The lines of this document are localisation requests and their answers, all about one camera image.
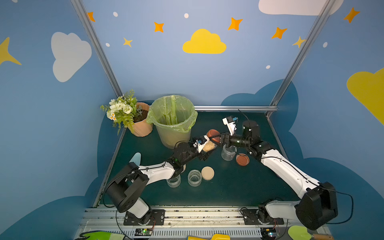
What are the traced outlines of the brown-lid oatmeal jar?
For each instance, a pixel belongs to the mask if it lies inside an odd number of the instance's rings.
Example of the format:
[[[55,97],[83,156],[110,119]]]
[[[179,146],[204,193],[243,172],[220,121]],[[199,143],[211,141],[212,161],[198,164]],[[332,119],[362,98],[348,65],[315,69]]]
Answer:
[[[236,154],[237,154],[237,148],[235,146],[230,146],[230,147],[228,147],[227,145],[223,146],[222,152],[221,152],[221,156],[223,160],[231,161],[234,159]]]
[[[220,144],[220,132],[211,129],[207,132],[206,136],[209,138],[209,140],[204,145],[203,151],[208,153],[214,150]]]

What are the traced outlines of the beige jar lid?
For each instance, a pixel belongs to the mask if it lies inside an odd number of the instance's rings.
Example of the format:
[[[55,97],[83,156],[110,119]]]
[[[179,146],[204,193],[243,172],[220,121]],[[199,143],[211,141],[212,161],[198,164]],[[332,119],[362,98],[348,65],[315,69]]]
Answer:
[[[202,174],[202,178],[206,181],[210,181],[213,179],[214,175],[215,175],[215,171],[213,168],[211,167],[204,167],[201,171],[201,174]]]

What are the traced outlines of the brown jar lid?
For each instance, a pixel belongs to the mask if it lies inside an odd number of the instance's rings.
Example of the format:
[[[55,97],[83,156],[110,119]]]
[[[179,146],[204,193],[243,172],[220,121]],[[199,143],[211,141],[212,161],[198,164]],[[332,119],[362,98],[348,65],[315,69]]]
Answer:
[[[247,166],[250,163],[250,159],[246,154],[240,153],[236,156],[236,162],[239,166]]]

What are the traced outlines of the beige-lid oatmeal jar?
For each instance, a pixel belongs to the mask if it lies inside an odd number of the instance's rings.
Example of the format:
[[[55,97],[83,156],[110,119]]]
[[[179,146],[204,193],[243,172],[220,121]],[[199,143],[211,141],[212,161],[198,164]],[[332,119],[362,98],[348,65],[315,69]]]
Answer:
[[[202,182],[202,174],[198,170],[191,170],[188,174],[188,183],[192,187],[198,187]]]
[[[181,184],[181,176],[177,176],[167,180],[167,184],[170,188],[177,188]]]

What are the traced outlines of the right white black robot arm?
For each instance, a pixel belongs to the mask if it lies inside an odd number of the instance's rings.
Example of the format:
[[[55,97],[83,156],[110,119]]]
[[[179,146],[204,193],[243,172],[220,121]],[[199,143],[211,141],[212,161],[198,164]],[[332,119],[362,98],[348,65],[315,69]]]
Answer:
[[[244,148],[249,155],[272,170],[286,182],[299,197],[298,201],[273,200],[259,206],[262,222],[268,219],[288,219],[301,222],[310,230],[316,230],[338,216],[336,190],[328,182],[321,183],[307,175],[287,160],[270,143],[260,137],[260,127],[255,121],[243,122],[243,133],[235,133],[237,118],[223,118],[229,129],[221,134],[221,147]]]

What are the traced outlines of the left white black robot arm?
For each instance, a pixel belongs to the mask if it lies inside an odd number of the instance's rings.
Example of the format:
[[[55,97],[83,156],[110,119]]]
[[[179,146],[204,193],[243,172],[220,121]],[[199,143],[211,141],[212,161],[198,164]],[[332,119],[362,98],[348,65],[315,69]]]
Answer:
[[[118,212],[129,212],[142,219],[150,211],[150,207],[141,199],[147,185],[179,176],[187,163],[195,158],[207,159],[216,147],[217,144],[212,141],[204,145],[182,142],[177,145],[174,154],[160,164],[138,166],[130,162],[107,184],[104,194]]]

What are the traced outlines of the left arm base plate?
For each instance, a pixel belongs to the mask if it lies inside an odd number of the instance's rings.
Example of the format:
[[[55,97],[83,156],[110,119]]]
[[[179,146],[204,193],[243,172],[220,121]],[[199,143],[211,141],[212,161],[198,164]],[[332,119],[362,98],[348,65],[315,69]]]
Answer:
[[[124,226],[163,226],[165,219],[165,210],[150,209],[142,218],[137,218],[134,214],[126,212]]]

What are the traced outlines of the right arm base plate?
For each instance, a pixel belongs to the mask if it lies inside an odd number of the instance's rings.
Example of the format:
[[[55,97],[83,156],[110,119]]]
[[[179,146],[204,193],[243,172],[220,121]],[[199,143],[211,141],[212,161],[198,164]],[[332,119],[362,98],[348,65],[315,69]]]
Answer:
[[[282,218],[273,219],[264,209],[241,208],[240,213],[245,225],[283,225],[285,223]]]

